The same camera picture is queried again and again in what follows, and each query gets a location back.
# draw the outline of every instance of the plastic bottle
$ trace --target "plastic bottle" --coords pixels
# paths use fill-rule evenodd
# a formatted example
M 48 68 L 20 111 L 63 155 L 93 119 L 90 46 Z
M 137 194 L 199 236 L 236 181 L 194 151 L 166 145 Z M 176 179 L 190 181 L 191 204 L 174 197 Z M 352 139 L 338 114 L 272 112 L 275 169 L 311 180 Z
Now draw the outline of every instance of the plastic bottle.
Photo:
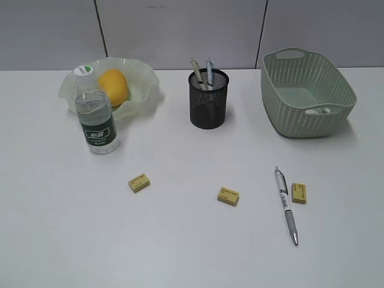
M 99 87 L 91 66 L 79 66 L 73 73 L 77 83 L 77 117 L 89 149 L 96 154 L 112 152 L 119 146 L 119 140 L 108 96 Z

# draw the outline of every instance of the basket handle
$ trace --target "basket handle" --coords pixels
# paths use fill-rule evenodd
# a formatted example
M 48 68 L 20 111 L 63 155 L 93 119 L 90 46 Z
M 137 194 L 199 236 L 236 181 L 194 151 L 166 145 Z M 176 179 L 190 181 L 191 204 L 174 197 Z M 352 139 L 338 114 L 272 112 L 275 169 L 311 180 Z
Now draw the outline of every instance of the basket handle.
M 281 55 L 283 52 L 286 52 L 286 51 L 299 52 L 300 56 L 279 57 L 279 55 Z M 272 53 L 272 55 L 277 59 L 299 59 L 299 58 L 305 57 L 307 53 L 308 53 L 308 51 L 300 49 L 300 48 L 288 47 L 288 48 L 284 48 L 284 49 L 281 49 L 279 51 L 276 51 L 276 52 Z

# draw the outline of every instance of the pen tip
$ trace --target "pen tip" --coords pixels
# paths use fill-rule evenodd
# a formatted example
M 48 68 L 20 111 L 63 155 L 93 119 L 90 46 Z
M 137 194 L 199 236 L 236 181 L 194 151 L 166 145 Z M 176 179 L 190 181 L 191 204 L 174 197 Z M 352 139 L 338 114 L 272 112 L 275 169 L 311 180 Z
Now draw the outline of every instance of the pen tip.
M 299 239 L 298 239 L 297 233 L 292 234 L 292 241 L 296 246 L 299 245 Z

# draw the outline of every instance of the pen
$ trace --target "pen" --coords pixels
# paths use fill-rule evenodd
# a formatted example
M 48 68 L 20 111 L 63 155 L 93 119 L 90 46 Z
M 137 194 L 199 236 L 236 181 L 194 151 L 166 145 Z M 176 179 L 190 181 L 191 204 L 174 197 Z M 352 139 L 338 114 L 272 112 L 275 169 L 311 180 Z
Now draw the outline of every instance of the pen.
M 293 243 L 295 245 L 298 245 L 299 244 L 298 231 L 296 230 L 295 219 L 293 219 L 292 210 L 290 209 L 290 206 L 289 206 L 286 179 L 277 166 L 275 166 L 275 178 L 277 182 L 278 191 L 280 194 L 281 204 L 283 205 L 284 214 L 286 216 L 290 237 Z
M 196 75 L 197 82 L 199 84 L 199 87 L 201 90 L 205 90 L 205 85 L 203 83 L 202 75 L 200 74 L 200 67 L 199 63 L 193 58 L 191 58 L 191 65 L 194 71 L 194 74 Z
M 213 63 L 211 61 L 211 57 L 208 55 L 206 59 L 206 72 L 208 75 L 208 90 L 213 90 L 214 89 L 214 72 L 212 71 L 213 69 Z

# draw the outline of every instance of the wall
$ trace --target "wall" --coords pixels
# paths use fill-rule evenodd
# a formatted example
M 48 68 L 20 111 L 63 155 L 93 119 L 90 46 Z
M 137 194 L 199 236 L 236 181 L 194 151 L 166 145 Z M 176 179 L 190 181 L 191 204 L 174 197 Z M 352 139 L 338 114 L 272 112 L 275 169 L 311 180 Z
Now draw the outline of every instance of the wall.
M 190 57 L 205 66 L 207 54 L 218 68 L 254 68 L 258 52 L 260 67 L 290 46 L 339 67 L 384 66 L 382 0 L 269 0 L 266 14 L 266 0 L 96 2 L 109 56 L 156 69 L 190 69 Z M 106 56 L 94 0 L 4 0 L 0 26 L 0 70 L 69 70 Z
M 338 67 L 384 66 L 384 1 L 269 0 L 260 46 L 263 55 L 300 47 Z
M 105 57 L 93 0 L 5 0 L 0 70 L 57 70 Z
M 155 69 L 254 68 L 266 0 L 97 0 L 109 56 Z

